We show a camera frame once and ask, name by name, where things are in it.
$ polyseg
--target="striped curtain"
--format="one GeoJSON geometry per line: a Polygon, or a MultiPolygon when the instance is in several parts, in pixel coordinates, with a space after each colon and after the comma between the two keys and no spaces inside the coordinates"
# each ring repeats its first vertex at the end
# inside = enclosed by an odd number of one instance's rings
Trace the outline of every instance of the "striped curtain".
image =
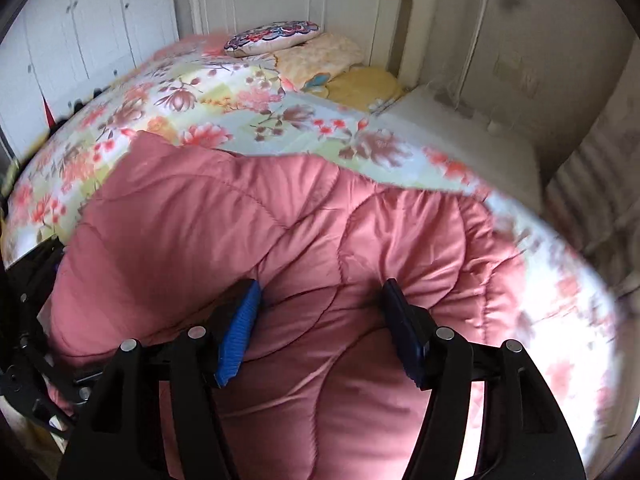
{"type": "Polygon", "coordinates": [[[609,103],[545,192],[546,219],[620,295],[640,288],[640,40],[609,103]]]}

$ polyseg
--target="cabinet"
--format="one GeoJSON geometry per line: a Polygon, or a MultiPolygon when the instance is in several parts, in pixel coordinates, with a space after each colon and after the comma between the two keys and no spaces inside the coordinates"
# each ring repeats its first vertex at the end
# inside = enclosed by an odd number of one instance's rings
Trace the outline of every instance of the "cabinet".
{"type": "Polygon", "coordinates": [[[0,126],[15,155],[48,130],[43,98],[55,120],[69,116],[177,39],[174,0],[28,0],[0,44],[0,126]]]}

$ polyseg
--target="bed sheet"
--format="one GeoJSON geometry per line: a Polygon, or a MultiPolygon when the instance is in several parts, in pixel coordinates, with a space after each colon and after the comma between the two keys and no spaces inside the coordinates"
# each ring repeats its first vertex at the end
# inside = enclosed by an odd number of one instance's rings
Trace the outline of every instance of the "bed sheet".
{"type": "MultiPolygon", "coordinates": [[[[68,240],[82,205],[142,129],[174,144],[245,155],[315,153],[379,182],[472,195],[522,251],[527,285],[514,336],[550,385],[588,463],[621,368],[615,348],[621,317],[596,273],[555,231],[463,164],[403,140],[402,131],[379,118],[294,92],[264,57],[217,54],[195,40],[179,43],[53,136],[10,198],[1,241],[5,265],[51,235],[68,240]]],[[[472,472],[480,423],[469,421],[461,474],[472,472]]]]}

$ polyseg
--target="bed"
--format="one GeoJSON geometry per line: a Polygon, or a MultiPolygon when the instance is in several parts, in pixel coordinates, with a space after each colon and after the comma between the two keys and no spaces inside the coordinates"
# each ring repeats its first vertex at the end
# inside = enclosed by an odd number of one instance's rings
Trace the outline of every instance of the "bed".
{"type": "MultiPolygon", "coordinates": [[[[422,12],[410,13],[404,35],[396,34],[402,1],[265,0],[250,12],[245,0],[192,0],[192,9],[201,33],[315,20],[356,41],[365,65],[392,69],[399,56],[398,80],[412,88],[435,0],[413,0],[422,12]]],[[[514,335],[551,386],[588,466],[607,436],[621,380],[616,333],[623,313],[596,273],[534,213],[405,129],[393,114],[376,117],[295,91],[269,57],[230,59],[216,38],[184,40],[90,102],[40,149],[10,197],[2,257],[10,267],[52,236],[68,241],[82,207],[138,130],[243,155],[313,153],[377,182],[472,196],[522,253],[526,291],[514,335]]],[[[469,421],[460,478],[473,470],[479,423],[469,421]]]]}

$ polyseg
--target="patterned pillow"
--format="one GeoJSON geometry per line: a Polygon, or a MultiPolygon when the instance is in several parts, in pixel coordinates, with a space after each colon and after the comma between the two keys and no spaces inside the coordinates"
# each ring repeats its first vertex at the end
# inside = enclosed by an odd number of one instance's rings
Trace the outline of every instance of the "patterned pillow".
{"type": "Polygon", "coordinates": [[[313,22],[274,22],[236,34],[225,45],[232,57],[256,56],[289,48],[320,34],[313,22]]]}

